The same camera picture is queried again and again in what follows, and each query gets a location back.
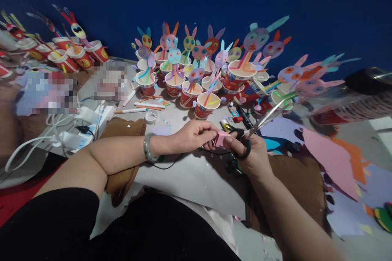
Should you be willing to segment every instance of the blue wall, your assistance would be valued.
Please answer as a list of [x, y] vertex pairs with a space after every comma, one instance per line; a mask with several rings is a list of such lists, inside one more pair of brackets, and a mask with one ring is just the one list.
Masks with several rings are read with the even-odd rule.
[[196, 23], [196, 36], [202, 43], [207, 39], [208, 24], [215, 33], [226, 27], [223, 39], [228, 44], [237, 38], [243, 40], [252, 22], [266, 27], [290, 15], [281, 27], [281, 36], [291, 35], [292, 40], [283, 54], [269, 63], [270, 74], [276, 75], [306, 53], [306, 64], [342, 52], [346, 52], [343, 59], [362, 57], [328, 74], [326, 80], [343, 78], [366, 66], [392, 70], [388, 56], [392, 45], [392, 0], [0, 0], [0, 8], [13, 12], [28, 31], [49, 40], [54, 35], [25, 12], [33, 6], [62, 31], [64, 20], [51, 3], [68, 7], [90, 41], [102, 40], [109, 46], [109, 54], [123, 58], [135, 59], [131, 43], [140, 37], [137, 25], [143, 30], [151, 27], [155, 48], [162, 35], [162, 22], [167, 21], [172, 29], [179, 21], [182, 49], [185, 24], [193, 30]]

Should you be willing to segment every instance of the pink paper sheet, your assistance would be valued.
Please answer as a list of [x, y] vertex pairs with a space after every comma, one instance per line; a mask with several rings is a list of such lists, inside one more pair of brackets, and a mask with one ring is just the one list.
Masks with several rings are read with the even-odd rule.
[[351, 169], [350, 154], [341, 146], [318, 133], [303, 129], [303, 138], [309, 152], [325, 168], [336, 185], [358, 201], [356, 182]]

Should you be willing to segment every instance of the tape roll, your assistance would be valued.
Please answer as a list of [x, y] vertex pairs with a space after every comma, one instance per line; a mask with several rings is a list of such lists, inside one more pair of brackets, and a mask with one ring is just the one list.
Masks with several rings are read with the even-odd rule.
[[155, 124], [158, 119], [158, 113], [154, 110], [147, 111], [144, 120], [147, 124]]

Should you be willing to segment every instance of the black scissors handle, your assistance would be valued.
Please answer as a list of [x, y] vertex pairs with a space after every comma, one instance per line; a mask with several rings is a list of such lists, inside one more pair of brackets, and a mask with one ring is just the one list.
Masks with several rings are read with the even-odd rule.
[[237, 132], [236, 139], [239, 140], [245, 146], [246, 152], [242, 156], [238, 155], [238, 153], [236, 151], [234, 151], [234, 150], [232, 152], [233, 152], [234, 156], [237, 159], [244, 160], [244, 159], [246, 159], [249, 156], [250, 151], [252, 151], [252, 143], [248, 139], [241, 139], [244, 136], [244, 134], [245, 134], [245, 131], [243, 129], [235, 128], [232, 131], [230, 131], [230, 133], [235, 132], [235, 131]]

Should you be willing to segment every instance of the brown cloth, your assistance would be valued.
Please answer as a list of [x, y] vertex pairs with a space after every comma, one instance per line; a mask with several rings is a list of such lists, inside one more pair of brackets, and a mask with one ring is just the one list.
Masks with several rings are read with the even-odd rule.
[[[106, 137], [121, 137], [121, 136], [140, 136], [144, 135], [146, 131], [146, 122], [144, 119], [137, 121], [127, 121], [119, 117], [113, 117], [107, 124], [100, 139]], [[139, 165], [120, 171], [119, 173], [109, 175], [107, 178], [106, 192], [111, 196], [111, 204], [117, 207], [123, 201], [129, 188], [131, 187], [136, 174], [138, 173]]]
[[[283, 155], [269, 155], [268, 158], [274, 175], [317, 224], [331, 235], [331, 227], [326, 219], [324, 182], [317, 161], [310, 157], [295, 159]], [[246, 221], [243, 223], [248, 228], [274, 237], [251, 183], [246, 199]]]

